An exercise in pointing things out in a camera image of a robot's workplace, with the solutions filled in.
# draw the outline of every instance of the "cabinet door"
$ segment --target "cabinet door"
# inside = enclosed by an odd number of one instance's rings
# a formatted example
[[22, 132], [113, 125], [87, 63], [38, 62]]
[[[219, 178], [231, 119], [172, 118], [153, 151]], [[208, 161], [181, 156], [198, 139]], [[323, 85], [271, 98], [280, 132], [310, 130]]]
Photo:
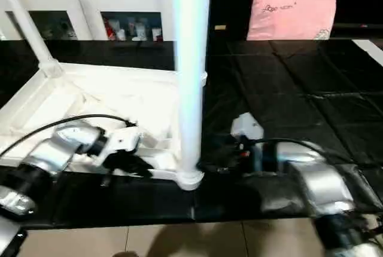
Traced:
[[173, 0], [80, 0], [96, 40], [173, 41]]
[[[91, 40], [79, 0], [21, 0], [44, 39]], [[24, 39], [8, 0], [0, 0], [0, 28], [5, 39]]]

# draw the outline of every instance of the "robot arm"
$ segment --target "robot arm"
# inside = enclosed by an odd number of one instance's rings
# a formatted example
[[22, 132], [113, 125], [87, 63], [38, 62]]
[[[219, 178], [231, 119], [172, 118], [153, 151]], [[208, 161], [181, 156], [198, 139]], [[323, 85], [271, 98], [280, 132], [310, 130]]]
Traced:
[[356, 224], [352, 195], [342, 176], [324, 157], [290, 142], [273, 147], [275, 156], [272, 158], [279, 164], [276, 167], [291, 172], [298, 181], [326, 256], [383, 256], [380, 248], [368, 242], [369, 236]]
[[87, 154], [101, 166], [111, 155], [133, 155], [139, 143], [136, 126], [120, 128], [110, 136], [84, 121], [58, 126], [0, 184], [0, 256], [16, 256], [27, 236], [17, 222], [33, 213], [75, 154]]

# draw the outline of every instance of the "black tablecloth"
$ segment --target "black tablecloth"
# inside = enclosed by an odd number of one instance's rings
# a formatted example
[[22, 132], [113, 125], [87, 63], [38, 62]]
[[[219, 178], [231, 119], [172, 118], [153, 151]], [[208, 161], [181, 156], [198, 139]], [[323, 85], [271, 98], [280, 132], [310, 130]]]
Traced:
[[[172, 43], [49, 42], [61, 62], [174, 69]], [[0, 102], [36, 70], [24, 42], [1, 42]], [[210, 42], [203, 133], [228, 133], [250, 111], [266, 137], [293, 137], [352, 158], [330, 160], [344, 175], [358, 211], [381, 212], [383, 68], [352, 41]], [[165, 180], [65, 173], [29, 228], [106, 227], [306, 216], [285, 175], [232, 182], [206, 175], [193, 192]]]

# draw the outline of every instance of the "white pole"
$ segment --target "white pole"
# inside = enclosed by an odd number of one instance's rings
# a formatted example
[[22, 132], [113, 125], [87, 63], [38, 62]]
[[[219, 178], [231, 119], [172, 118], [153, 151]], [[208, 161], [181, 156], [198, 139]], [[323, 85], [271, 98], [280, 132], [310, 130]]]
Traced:
[[198, 187], [202, 124], [202, 74], [205, 70], [209, 0], [175, 0], [175, 64], [179, 76], [181, 165], [178, 184]]
[[39, 60], [39, 68], [49, 77], [56, 77], [60, 75], [60, 66], [50, 54], [44, 40], [42, 39], [38, 29], [33, 22], [28, 11], [25, 10], [20, 0], [8, 0], [11, 4], [13, 13], [29, 42], [29, 45], [35, 52]]

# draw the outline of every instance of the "tile floor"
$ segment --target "tile floor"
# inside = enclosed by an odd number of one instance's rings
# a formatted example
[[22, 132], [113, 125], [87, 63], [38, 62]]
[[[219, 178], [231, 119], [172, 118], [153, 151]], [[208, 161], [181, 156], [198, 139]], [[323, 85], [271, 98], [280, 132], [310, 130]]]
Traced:
[[31, 231], [20, 257], [322, 256], [308, 219]]

